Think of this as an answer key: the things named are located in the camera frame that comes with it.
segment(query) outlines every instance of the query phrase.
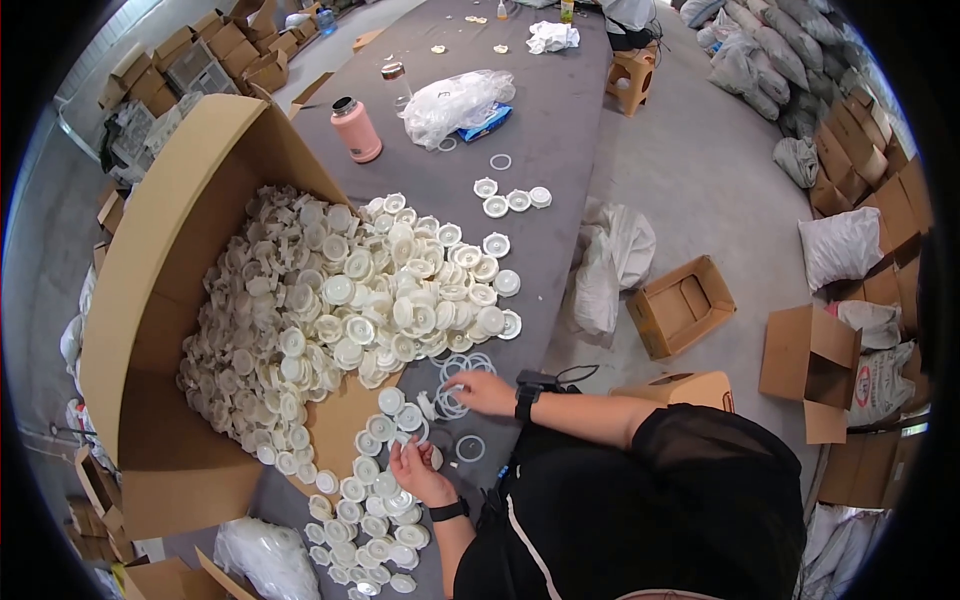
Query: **white cloth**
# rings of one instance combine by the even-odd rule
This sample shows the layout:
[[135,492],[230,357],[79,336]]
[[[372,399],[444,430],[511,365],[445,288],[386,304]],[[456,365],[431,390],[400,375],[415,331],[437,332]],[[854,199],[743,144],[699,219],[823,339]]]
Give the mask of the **white cloth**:
[[622,35],[623,28],[616,23],[623,24],[632,32],[638,32],[647,26],[650,19],[657,13],[653,0],[595,0],[603,7],[603,14],[607,17],[607,31],[611,34]]
[[557,52],[580,45],[580,32],[564,23],[541,21],[530,26],[530,33],[533,34],[533,37],[527,40],[530,54]]

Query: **plastic stool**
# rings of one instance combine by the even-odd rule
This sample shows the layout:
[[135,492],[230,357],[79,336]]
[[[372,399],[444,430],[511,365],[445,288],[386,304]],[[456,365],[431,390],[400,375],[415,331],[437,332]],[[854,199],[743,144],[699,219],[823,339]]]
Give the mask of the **plastic stool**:
[[[623,114],[632,117],[636,108],[647,104],[647,95],[650,93],[650,79],[654,75],[654,65],[657,58],[657,49],[650,47],[643,50],[629,52],[614,52],[610,71],[607,73],[607,93],[620,99]],[[616,86],[617,80],[627,78],[630,87],[620,89]]]
[[644,385],[613,388],[610,395],[645,398],[667,405],[698,404],[734,412],[730,380],[722,371],[664,374]]

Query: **silicone ring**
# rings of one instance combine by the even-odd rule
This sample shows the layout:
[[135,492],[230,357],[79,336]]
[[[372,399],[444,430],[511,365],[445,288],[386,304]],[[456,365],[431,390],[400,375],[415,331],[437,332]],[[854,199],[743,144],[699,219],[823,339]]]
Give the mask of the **silicone ring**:
[[[498,158],[501,158],[501,157],[504,157],[504,158],[507,159],[507,166],[505,166],[505,167],[498,167],[498,166],[495,166],[495,165],[493,164],[493,162],[494,162],[495,160],[497,160]],[[514,160],[513,160],[512,158],[510,158],[510,155],[493,155],[493,156],[490,157],[490,168],[493,169],[494,171],[506,171],[507,169],[510,168],[510,165],[512,165],[512,164],[514,164]]]
[[[480,443],[480,454],[478,454],[476,458],[464,458],[464,455],[460,453],[460,446],[463,445],[463,443],[466,442],[467,440],[476,440],[477,442]],[[461,461],[463,461],[464,463],[475,463],[479,461],[481,458],[483,458],[484,453],[487,452],[487,445],[478,436],[469,435],[469,436],[464,436],[463,438],[460,438],[460,440],[457,441],[457,447],[455,449],[457,452],[457,458],[459,458]]]
[[[444,142],[446,142],[446,140],[450,140],[451,142],[453,142],[453,145],[450,146],[449,148],[444,148]],[[457,138],[448,136],[440,140],[440,144],[438,144],[437,150],[439,150],[440,152],[450,152],[456,147],[457,147]]]

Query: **glass bottle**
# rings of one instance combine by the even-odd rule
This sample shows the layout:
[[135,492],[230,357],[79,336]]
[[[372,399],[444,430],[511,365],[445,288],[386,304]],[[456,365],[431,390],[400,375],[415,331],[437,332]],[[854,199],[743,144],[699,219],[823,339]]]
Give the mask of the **glass bottle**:
[[414,97],[413,92],[410,91],[410,84],[407,83],[403,63],[391,62],[384,65],[380,69],[380,75],[383,76],[383,81],[386,82],[389,93],[394,97],[396,116],[402,116],[403,110],[407,108]]
[[573,24],[573,0],[560,0],[560,22]]

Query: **black cable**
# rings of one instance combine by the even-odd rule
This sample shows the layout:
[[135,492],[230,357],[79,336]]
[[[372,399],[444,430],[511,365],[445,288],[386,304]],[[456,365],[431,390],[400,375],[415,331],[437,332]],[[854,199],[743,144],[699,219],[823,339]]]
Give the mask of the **black cable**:
[[[565,372],[571,372],[571,371],[573,371],[574,369],[592,369],[592,371],[590,371],[589,373],[587,373],[587,374],[584,375],[583,377],[577,377],[576,379],[569,379],[569,380],[567,380],[567,381],[561,381],[561,380],[560,380],[560,376],[561,376],[562,374],[564,374]],[[599,371],[599,370],[600,370],[600,365],[577,365],[576,367],[570,367],[569,369],[564,369],[563,371],[557,373],[557,383],[558,383],[559,385],[566,385],[566,384],[569,384],[569,383],[577,383],[577,382],[579,382],[579,381],[583,381],[584,379],[587,379],[588,377],[593,377],[593,376],[596,374],[596,372]]]

